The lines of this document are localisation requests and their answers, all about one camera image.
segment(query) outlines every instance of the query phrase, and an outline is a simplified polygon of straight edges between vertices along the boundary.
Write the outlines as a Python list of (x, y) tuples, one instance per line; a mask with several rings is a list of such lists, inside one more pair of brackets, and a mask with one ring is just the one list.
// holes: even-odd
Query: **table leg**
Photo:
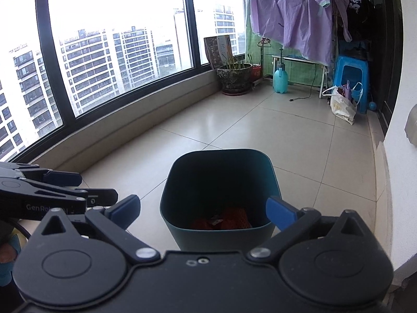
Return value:
[(322, 98), (322, 92), (323, 92), (323, 85), (324, 85), (324, 74), (326, 72), (326, 67), (323, 67), (323, 74), (322, 74), (322, 84), (320, 85), (320, 95), (318, 96), (320, 99)]

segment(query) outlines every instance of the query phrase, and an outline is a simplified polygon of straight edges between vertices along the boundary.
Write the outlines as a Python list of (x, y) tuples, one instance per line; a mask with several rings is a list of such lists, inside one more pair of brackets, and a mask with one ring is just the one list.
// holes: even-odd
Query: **screw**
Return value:
[(157, 251), (150, 247), (139, 248), (136, 251), (136, 256), (141, 259), (151, 259), (157, 254)]
[(187, 260), (187, 262), (185, 264), (187, 266), (194, 267), (194, 266), (197, 266), (197, 261), (195, 261), (195, 260)]
[(210, 260), (206, 257), (201, 257), (197, 261), (199, 264), (208, 264), (210, 262)]
[(251, 256), (255, 258), (266, 258), (270, 256), (271, 251), (265, 247), (257, 247), (251, 250)]

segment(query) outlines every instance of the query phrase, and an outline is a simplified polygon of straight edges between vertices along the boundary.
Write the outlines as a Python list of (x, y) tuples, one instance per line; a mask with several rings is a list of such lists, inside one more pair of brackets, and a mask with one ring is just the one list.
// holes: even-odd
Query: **white plastic bag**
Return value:
[[(331, 97), (330, 107), (332, 108), (332, 112), (335, 116), (337, 116), (337, 117), (349, 122), (351, 125), (353, 125), (354, 118), (355, 118), (355, 115), (356, 115), (357, 103), (355, 101), (353, 101), (353, 103), (352, 103), (350, 100), (345, 98), (343, 95), (340, 95), (339, 92), (337, 91), (337, 89), (338, 89), (337, 86), (333, 86), (329, 89), (326, 89), (325, 91), (323, 91), (322, 96), (330, 96)], [(363, 93), (363, 87), (362, 87), (361, 92), (360, 92), (359, 100), (362, 98), (362, 93)]]

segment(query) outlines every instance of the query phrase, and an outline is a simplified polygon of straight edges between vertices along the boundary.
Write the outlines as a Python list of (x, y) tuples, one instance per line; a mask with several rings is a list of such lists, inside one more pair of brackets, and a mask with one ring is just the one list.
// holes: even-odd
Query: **purple raincoat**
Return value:
[[(254, 33), (278, 41), (284, 48), (301, 52), (308, 60), (329, 66), (332, 60), (331, 0), (251, 0), (251, 25)], [(336, 3), (347, 31), (346, 8), (349, 0)]]

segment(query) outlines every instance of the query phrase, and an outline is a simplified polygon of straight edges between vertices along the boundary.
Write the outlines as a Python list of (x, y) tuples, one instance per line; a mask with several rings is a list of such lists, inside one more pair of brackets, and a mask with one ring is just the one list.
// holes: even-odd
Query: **trash can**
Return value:
[[(178, 158), (168, 175), (160, 211), (182, 251), (249, 251), (268, 240), (274, 224), (265, 211), (270, 196), (281, 198), (270, 159), (253, 149), (191, 152)], [(198, 218), (230, 207), (243, 208), (252, 228), (192, 230)]]

